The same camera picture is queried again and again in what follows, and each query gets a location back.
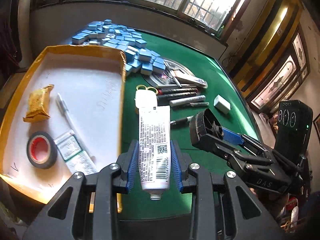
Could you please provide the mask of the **pile of blue mahjong tiles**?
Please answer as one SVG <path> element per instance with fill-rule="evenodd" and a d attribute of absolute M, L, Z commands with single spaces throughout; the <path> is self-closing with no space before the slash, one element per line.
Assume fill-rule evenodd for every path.
<path fill-rule="evenodd" d="M 142 34 L 111 19 L 93 21 L 71 37 L 74 45 L 95 45 L 115 48 L 125 53 L 126 75 L 140 72 L 143 75 L 164 74 L 167 67 L 161 55 L 149 50 Z"/>

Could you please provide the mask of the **white pen in tray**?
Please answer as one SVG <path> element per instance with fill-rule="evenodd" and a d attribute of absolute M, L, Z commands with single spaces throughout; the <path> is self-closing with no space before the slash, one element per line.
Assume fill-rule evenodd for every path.
<path fill-rule="evenodd" d="M 65 117 L 67 123 L 69 124 L 70 128 L 73 130 L 75 136 L 78 139 L 79 145 L 83 150 L 85 150 L 88 154 L 88 156 L 91 158 L 93 163 L 95 163 L 96 158 L 95 156 L 90 152 L 89 148 L 87 147 L 85 141 L 82 139 L 81 133 L 78 131 L 76 123 L 74 122 L 72 115 L 70 114 L 70 111 L 66 105 L 66 102 L 63 100 L 60 93 L 57 93 L 56 96 L 56 104 L 61 112 L 61 114 Z"/>

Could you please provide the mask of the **black plastic fan-shaped part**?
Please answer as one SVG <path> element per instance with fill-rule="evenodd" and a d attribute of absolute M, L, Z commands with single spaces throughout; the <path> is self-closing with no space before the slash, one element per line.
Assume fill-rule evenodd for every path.
<path fill-rule="evenodd" d="M 199 149 L 206 145 L 211 146 L 214 140 L 222 140 L 224 136 L 220 122 L 209 108 L 200 111 L 191 118 L 189 134 L 191 144 Z"/>

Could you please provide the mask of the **white printed ointment tube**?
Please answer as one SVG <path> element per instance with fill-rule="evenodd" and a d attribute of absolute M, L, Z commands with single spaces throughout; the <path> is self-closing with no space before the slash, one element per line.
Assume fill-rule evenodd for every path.
<path fill-rule="evenodd" d="M 150 90 L 136 90 L 135 107 L 139 121 L 140 183 L 151 200 L 160 200 L 170 189 L 170 107 L 159 106 L 157 95 Z"/>

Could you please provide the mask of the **black marker grey cap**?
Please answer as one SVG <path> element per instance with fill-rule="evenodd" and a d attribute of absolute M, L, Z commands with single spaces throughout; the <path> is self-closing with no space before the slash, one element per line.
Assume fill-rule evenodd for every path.
<path fill-rule="evenodd" d="M 162 94 L 157 96 L 157 101 L 160 106 L 165 106 L 165 105 L 169 105 L 169 102 L 172 100 L 188 98 L 196 95 L 197 95 L 196 92 Z"/>

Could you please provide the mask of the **black clear gel pen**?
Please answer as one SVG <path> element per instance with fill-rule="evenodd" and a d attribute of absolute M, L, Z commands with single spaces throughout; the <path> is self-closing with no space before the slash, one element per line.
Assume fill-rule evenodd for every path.
<path fill-rule="evenodd" d="M 185 117 L 185 118 L 181 118 L 181 119 L 177 119 L 177 120 L 172 120 L 172 121 L 170 122 L 170 125 L 171 125 L 171 126 L 175 126 L 175 125 L 186 124 L 186 123 L 190 122 L 192 118 L 193 118 L 193 116 L 191 115 L 191 116 L 187 116 L 187 117 Z"/>

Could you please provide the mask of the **black tape roll red core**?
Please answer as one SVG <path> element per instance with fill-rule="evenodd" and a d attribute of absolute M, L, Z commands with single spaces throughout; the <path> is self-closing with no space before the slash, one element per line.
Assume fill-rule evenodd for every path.
<path fill-rule="evenodd" d="M 52 137 L 44 131 L 33 133 L 27 143 L 27 157 L 36 168 L 51 168 L 57 160 L 57 147 Z"/>

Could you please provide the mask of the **yellow cracker snack packet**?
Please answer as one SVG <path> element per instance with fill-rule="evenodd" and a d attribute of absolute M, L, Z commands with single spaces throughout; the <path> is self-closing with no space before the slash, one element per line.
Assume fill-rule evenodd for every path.
<path fill-rule="evenodd" d="M 36 89 L 32 91 L 28 99 L 28 110 L 26 116 L 23 117 L 23 121 L 27 123 L 35 123 L 50 118 L 49 115 L 49 103 L 50 93 L 53 90 L 54 85 L 49 84 L 46 87 Z"/>

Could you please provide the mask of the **clear thin pen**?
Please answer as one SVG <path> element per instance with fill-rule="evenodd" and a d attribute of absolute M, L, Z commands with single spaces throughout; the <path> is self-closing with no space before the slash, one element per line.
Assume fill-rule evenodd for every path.
<path fill-rule="evenodd" d="M 183 105 L 177 106 L 177 108 L 188 108 L 188 107 L 209 107 L 209 102 L 189 102 Z"/>

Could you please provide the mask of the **white paint marker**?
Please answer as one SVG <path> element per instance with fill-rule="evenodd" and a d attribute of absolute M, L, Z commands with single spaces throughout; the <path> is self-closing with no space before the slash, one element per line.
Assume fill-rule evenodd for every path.
<path fill-rule="evenodd" d="M 170 107 L 176 107 L 176 106 L 181 106 L 185 105 L 187 103 L 192 103 L 192 102 L 203 102 L 206 99 L 205 95 L 198 95 L 198 96 L 192 96 L 188 98 L 181 98 L 181 99 L 175 99 L 169 101 Z"/>

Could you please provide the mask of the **white toothpaste box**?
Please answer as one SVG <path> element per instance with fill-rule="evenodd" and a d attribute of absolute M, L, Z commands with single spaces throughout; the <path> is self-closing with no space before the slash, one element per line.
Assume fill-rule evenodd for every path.
<path fill-rule="evenodd" d="M 174 76 L 176 77 L 176 79 L 178 79 L 178 81 L 182 83 L 195 85 L 197 87 L 201 87 L 205 89 L 208 88 L 208 83 L 204 79 L 201 79 L 199 77 L 184 74 L 181 72 L 175 73 Z"/>

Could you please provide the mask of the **stained glass cabinet door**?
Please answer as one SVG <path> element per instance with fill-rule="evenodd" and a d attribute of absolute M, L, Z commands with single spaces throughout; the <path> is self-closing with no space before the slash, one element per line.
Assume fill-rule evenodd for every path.
<path fill-rule="evenodd" d="M 299 25 L 271 77 L 263 81 L 262 87 L 247 99 L 249 107 L 256 113 L 276 113 L 279 102 L 291 98 L 309 73 L 308 49 L 302 26 Z"/>

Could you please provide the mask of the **white rectangular eraser box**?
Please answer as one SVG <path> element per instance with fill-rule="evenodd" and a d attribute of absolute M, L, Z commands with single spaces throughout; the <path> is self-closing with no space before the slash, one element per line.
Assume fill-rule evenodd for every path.
<path fill-rule="evenodd" d="M 222 96 L 217 95 L 214 99 L 214 107 L 223 114 L 228 114 L 231 110 L 231 104 Z"/>

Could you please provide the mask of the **white green medicine box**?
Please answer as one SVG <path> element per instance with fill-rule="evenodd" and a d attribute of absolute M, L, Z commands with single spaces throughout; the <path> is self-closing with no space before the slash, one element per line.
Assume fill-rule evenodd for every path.
<path fill-rule="evenodd" d="M 84 175 L 98 173 L 95 164 L 80 145 L 72 129 L 60 135 L 54 142 L 71 174 L 76 172 L 82 172 Z"/>

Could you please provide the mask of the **yellow cardboard tray box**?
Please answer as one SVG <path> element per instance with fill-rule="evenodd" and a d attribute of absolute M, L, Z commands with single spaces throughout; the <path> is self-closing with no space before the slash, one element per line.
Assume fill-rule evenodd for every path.
<path fill-rule="evenodd" d="M 58 138 L 71 130 L 61 114 L 60 93 L 82 139 L 95 156 L 97 169 L 114 162 L 121 150 L 125 90 L 125 53 L 105 46 L 46 47 L 17 86 L 1 124 L 1 178 L 29 201 L 47 204 L 71 176 L 58 157 L 47 170 L 27 157 L 27 142 L 37 131 Z M 32 91 L 54 85 L 48 120 L 23 121 Z"/>

